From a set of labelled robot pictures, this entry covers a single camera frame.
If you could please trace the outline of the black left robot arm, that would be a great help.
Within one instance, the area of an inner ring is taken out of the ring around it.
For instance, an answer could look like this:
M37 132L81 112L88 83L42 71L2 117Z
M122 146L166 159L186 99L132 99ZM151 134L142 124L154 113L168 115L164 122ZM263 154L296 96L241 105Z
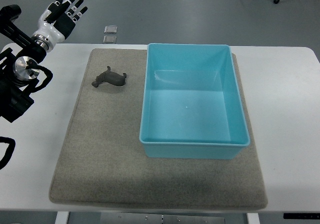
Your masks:
M30 94L45 88L53 78L40 65L52 49L50 42L43 36L29 37L15 26L21 12L17 4L0 10L0 33L21 47L17 54L10 47L0 53L0 116L11 123L33 105Z

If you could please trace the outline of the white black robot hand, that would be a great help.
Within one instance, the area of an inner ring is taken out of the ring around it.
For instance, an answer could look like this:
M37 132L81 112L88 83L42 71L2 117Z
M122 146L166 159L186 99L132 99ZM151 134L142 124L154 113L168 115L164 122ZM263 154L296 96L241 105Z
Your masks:
M55 0L42 13L37 30L31 39L46 52L51 52L56 44L64 42L74 30L76 23L88 10L84 0Z

